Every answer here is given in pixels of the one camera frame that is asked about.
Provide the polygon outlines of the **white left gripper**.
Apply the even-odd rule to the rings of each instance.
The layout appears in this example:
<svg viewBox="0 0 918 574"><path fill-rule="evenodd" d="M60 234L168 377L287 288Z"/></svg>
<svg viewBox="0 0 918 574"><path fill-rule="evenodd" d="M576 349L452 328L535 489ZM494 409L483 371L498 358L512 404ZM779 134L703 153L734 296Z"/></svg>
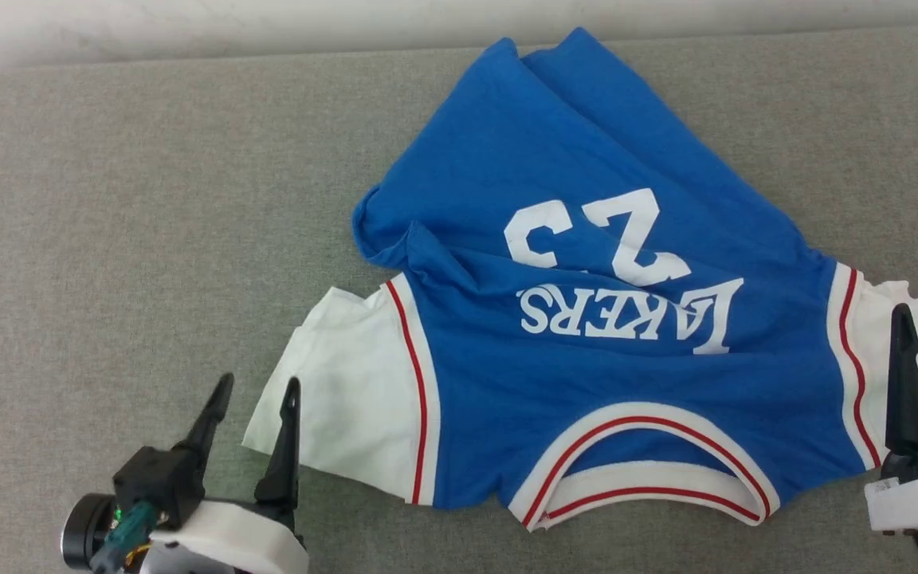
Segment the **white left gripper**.
<svg viewBox="0 0 918 574"><path fill-rule="evenodd" d="M218 425L232 399L233 373L215 388L176 451L204 473ZM299 504L301 384L292 377L280 405L280 427L265 476L254 490L256 513L226 501L204 501L179 530L156 529L120 558L114 573L306 573L310 559L290 527ZM116 497L91 493L72 508L61 530L67 567L92 572L92 556L127 513Z"/></svg>

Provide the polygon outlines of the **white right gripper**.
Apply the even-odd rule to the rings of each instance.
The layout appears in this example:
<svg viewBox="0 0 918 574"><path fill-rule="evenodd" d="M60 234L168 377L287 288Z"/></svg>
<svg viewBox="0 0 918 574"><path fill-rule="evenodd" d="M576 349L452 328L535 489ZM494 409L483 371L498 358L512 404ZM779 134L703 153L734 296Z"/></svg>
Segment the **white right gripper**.
<svg viewBox="0 0 918 574"><path fill-rule="evenodd" d="M912 310L896 305L890 316L888 454L878 481L865 486L869 527L918 532L918 333Z"/></svg>

